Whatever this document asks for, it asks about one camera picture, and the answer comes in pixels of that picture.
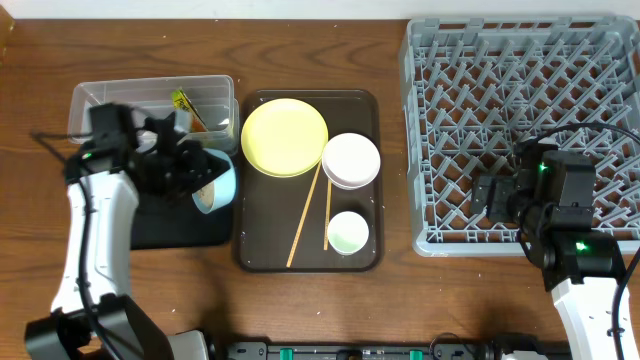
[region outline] green led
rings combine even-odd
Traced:
[[[577,242],[576,249],[578,249],[578,251],[584,251],[584,250],[588,250],[589,247],[585,245],[583,242]]]

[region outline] white bowl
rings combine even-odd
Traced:
[[[360,251],[369,240],[369,226],[362,216],[344,211],[334,216],[327,228],[329,244],[340,255]]]
[[[380,171],[380,153],[366,137],[346,133],[335,136],[322,153],[322,168],[337,187],[354,190],[369,184]]]

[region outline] wooden chopstick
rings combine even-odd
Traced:
[[[327,212],[324,217],[324,249],[329,248],[329,216],[331,216],[331,180],[327,179]]]
[[[287,260],[287,267],[291,267],[293,262],[293,255],[296,253],[296,247],[298,246],[298,239],[300,239],[300,233],[302,232],[302,225],[304,225],[304,219],[307,217],[307,210],[309,210],[309,204],[311,204],[311,198],[313,197],[313,190],[316,188],[316,180],[318,180],[318,172],[320,172],[320,165],[316,168],[316,174],[313,176],[313,182],[309,189],[309,195],[307,195],[307,202],[304,204],[302,210],[302,216],[300,217],[300,223],[298,224],[298,231],[296,231],[296,237],[293,239],[293,245],[291,246],[291,252],[289,252],[289,260]]]

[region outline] clear plastic container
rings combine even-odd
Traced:
[[[130,104],[164,118],[174,110],[171,93],[178,88],[184,90],[209,130],[206,133],[191,133],[188,137],[200,141],[206,148],[235,154],[239,139],[238,102],[234,98],[233,80],[226,75],[81,83],[73,91],[69,134],[91,132],[88,109],[109,102]],[[134,112],[137,126],[142,126],[144,119],[144,114]],[[144,142],[151,141],[155,136],[142,134],[141,138]],[[86,139],[71,137],[71,142],[79,144]]]

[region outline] white wall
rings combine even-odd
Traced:
[[[16,19],[408,19],[605,13],[640,19],[640,0],[0,0],[0,4]]]

